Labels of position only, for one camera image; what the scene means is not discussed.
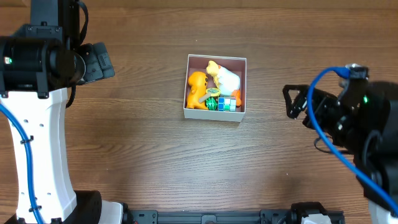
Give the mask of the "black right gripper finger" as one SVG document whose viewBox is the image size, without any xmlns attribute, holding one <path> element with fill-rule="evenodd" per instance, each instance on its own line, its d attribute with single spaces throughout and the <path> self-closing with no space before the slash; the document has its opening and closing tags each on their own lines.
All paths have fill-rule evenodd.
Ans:
<svg viewBox="0 0 398 224">
<path fill-rule="evenodd" d="M 292 100 L 292 98 L 290 97 L 289 91 L 296 91 L 297 96 L 299 95 L 306 96 L 309 87 L 310 87 L 309 85 L 285 85 L 282 89 L 285 104 L 287 106 L 292 106 L 294 103 L 294 100 Z"/>
<path fill-rule="evenodd" d="M 296 119 L 307 108 L 307 97 L 303 93 L 299 93 L 294 99 L 291 99 L 290 95 L 287 94 L 285 96 L 285 104 L 287 116 Z"/>
</svg>

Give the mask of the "colourful puzzle cube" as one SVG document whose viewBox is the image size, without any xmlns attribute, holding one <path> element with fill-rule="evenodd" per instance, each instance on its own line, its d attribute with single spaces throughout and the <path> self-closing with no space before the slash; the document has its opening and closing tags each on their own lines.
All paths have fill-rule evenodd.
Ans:
<svg viewBox="0 0 398 224">
<path fill-rule="evenodd" d="M 235 97 L 219 97 L 218 98 L 218 111 L 236 111 L 236 98 Z"/>
</svg>

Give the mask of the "white yellow duck toy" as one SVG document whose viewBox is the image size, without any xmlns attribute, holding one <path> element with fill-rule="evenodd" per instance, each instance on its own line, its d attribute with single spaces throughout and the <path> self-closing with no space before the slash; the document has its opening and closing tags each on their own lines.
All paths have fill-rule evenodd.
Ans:
<svg viewBox="0 0 398 224">
<path fill-rule="evenodd" d="M 240 85 L 241 79 L 235 73 L 229 71 L 227 68 L 222 67 L 215 61 L 210 60 L 206 68 L 207 74 L 213 77 L 213 82 L 220 90 L 221 96 L 233 96 L 236 98 L 236 106 L 240 107 L 241 92 Z"/>
</svg>

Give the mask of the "green round plastic wheel toy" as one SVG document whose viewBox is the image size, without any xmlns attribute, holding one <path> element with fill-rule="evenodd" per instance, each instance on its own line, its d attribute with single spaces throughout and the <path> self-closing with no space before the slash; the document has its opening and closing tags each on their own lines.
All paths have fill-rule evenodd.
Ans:
<svg viewBox="0 0 398 224">
<path fill-rule="evenodd" d="M 205 100 L 206 107 L 211 111 L 216 111 L 218 108 L 218 102 L 216 98 L 209 97 Z"/>
</svg>

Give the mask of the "wooden cat rattle drum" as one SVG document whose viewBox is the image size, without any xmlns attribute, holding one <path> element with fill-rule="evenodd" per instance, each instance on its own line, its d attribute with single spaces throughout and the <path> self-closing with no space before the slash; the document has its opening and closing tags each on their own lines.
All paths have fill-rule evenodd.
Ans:
<svg viewBox="0 0 398 224">
<path fill-rule="evenodd" d="M 221 95 L 221 90 L 218 88 L 207 88 L 206 93 L 199 98 L 198 102 L 202 103 L 210 97 L 219 97 Z"/>
</svg>

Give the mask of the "orange dinosaur toy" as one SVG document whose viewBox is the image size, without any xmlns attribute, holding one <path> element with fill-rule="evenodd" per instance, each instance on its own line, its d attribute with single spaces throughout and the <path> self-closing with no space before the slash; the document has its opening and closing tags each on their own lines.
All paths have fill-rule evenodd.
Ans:
<svg viewBox="0 0 398 224">
<path fill-rule="evenodd" d="M 206 94 L 208 78 L 204 72 L 193 72 L 188 78 L 190 91 L 187 96 L 187 108 L 208 110 L 204 102 L 200 103 L 199 99 Z"/>
</svg>

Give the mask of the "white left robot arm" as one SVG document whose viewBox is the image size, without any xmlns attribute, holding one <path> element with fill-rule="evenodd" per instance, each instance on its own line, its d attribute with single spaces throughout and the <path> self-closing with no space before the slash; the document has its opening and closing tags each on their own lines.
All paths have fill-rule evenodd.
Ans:
<svg viewBox="0 0 398 224">
<path fill-rule="evenodd" d="M 125 203 L 74 190 L 65 112 L 76 88 L 114 76 L 104 43 L 85 43 L 83 1 L 32 1 L 30 22 L 1 37 L 1 113 L 8 119 L 19 198 L 10 223 L 131 223 Z"/>
</svg>

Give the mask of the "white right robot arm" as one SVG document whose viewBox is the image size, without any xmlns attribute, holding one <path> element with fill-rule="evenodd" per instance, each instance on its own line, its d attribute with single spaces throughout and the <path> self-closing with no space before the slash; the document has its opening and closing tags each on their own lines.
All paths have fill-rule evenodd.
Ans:
<svg viewBox="0 0 398 224">
<path fill-rule="evenodd" d="M 345 81 L 335 96 L 309 85 L 282 89 L 287 116 L 295 119 L 311 105 L 321 132 L 355 168 L 397 201 L 397 84 Z"/>
</svg>

